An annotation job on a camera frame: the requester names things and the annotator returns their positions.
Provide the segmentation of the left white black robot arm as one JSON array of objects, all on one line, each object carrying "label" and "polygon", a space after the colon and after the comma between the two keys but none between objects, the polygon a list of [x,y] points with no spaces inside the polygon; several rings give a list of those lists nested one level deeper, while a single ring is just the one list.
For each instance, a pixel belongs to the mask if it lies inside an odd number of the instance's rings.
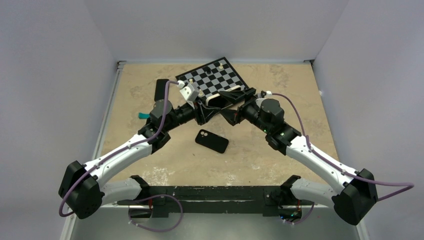
[{"label": "left white black robot arm", "polygon": [[106,194],[101,188],[112,177],[161,149],[171,138],[169,131],[191,120],[204,125],[222,109],[201,100],[177,108],[169,100],[156,101],[146,124],[128,141],[101,157],[86,163],[76,160],[67,166],[59,188],[59,215],[69,216],[63,211],[68,206],[80,219],[91,216],[102,205]]}]

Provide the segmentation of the black smartphone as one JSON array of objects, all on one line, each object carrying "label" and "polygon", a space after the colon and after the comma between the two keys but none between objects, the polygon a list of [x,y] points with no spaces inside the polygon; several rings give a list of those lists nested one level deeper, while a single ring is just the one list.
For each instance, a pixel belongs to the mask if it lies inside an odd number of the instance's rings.
[{"label": "black smartphone", "polygon": [[169,79],[157,79],[155,84],[155,91],[154,91],[154,101],[161,101],[164,100],[167,97],[166,93],[166,84],[169,81]]}]

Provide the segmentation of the phone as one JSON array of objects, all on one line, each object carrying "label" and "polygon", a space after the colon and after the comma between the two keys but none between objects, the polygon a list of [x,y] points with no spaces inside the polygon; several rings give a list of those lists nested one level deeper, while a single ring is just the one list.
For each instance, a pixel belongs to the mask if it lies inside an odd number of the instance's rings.
[{"label": "phone", "polygon": [[[221,91],[222,92],[233,92],[233,91],[239,91],[239,90],[241,90],[241,88],[242,87],[240,85],[236,85],[236,86],[233,86],[229,89],[224,89],[224,90],[221,90]],[[208,107],[214,107],[214,108],[225,108],[225,107],[231,105],[231,103],[228,100],[226,100],[225,98],[223,98],[220,95],[220,90],[217,93],[207,97],[206,100],[205,100],[205,104]]]}]

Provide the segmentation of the black phone case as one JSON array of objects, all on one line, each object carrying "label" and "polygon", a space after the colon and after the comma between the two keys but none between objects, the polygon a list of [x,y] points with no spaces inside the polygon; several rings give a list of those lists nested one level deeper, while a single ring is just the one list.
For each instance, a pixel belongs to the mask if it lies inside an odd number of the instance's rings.
[{"label": "black phone case", "polygon": [[197,144],[220,154],[225,153],[230,142],[228,139],[205,129],[201,129],[198,132],[194,141]]}]

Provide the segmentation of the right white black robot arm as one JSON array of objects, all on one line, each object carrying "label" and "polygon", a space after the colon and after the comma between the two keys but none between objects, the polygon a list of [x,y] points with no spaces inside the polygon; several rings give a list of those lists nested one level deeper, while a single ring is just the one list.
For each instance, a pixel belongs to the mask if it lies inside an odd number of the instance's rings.
[{"label": "right white black robot arm", "polygon": [[280,102],[270,91],[257,94],[254,88],[221,91],[219,95],[232,104],[242,102],[236,110],[222,109],[221,115],[234,126],[246,120],[265,133],[268,145],[312,170],[325,183],[311,182],[298,176],[284,184],[280,196],[288,204],[307,200],[333,208],[346,223],[358,225],[378,202],[374,175],[367,169],[349,167],[310,143],[285,119]]}]

